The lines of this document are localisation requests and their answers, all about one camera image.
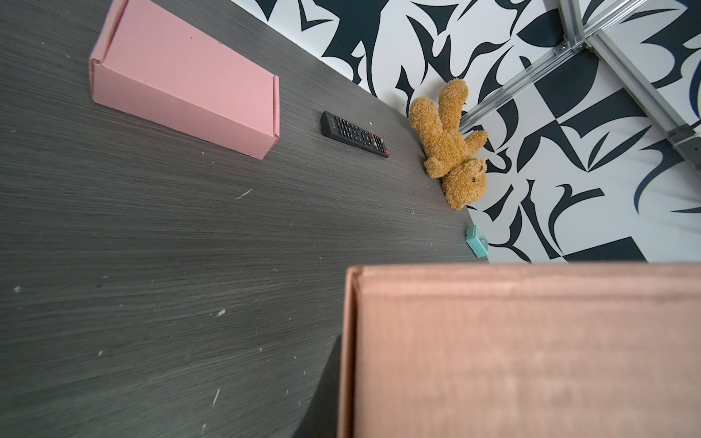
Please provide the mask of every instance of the stuffed animal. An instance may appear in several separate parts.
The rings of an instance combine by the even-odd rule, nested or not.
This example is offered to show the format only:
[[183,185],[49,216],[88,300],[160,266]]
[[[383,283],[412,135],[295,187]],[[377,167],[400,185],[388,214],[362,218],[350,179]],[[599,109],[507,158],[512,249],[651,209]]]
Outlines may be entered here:
[[486,190],[486,164],[471,158],[486,143],[487,133],[475,131],[463,138],[458,130],[468,93],[465,81],[453,79],[440,93],[438,107],[428,97],[419,97],[409,109],[409,121],[426,153],[426,173],[431,178],[445,177],[443,191],[455,210],[480,199]]

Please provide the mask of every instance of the black remote control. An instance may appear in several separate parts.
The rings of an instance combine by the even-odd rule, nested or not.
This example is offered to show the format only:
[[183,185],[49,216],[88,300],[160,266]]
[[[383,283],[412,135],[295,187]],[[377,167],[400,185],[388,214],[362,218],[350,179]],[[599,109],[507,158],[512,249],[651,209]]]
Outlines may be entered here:
[[321,115],[321,133],[334,140],[376,153],[380,157],[389,157],[384,140],[328,111]]

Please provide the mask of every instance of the white debris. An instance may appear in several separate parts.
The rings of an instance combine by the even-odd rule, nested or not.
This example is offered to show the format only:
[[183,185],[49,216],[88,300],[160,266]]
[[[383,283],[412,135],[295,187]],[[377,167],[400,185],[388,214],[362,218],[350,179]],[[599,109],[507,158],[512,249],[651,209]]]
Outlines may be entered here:
[[238,198],[234,198],[234,200],[243,198],[243,197],[246,196],[247,194],[251,193],[252,190],[253,190],[253,189],[250,189],[249,191],[247,191],[247,192],[244,193],[243,195],[239,196]]

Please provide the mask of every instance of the black and white wall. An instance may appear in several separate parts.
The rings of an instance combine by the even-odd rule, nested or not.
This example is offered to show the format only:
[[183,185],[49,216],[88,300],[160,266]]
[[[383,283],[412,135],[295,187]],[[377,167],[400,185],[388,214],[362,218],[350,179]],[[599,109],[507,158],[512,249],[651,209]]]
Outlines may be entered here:
[[[562,39],[550,0],[234,1],[403,114],[453,77],[472,108]],[[582,0],[585,21],[613,2]],[[650,0],[610,32],[690,124],[700,5]],[[480,123],[489,187],[470,213],[491,262],[701,261],[701,178],[591,53]]]

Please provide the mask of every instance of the teddy bear's head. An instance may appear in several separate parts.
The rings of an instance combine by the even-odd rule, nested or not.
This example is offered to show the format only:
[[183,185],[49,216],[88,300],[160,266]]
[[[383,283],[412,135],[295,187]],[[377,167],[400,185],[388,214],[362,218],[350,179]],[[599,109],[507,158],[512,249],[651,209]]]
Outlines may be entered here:
[[486,163],[471,158],[456,166],[443,178],[445,198],[453,210],[461,210],[484,196],[486,191]]

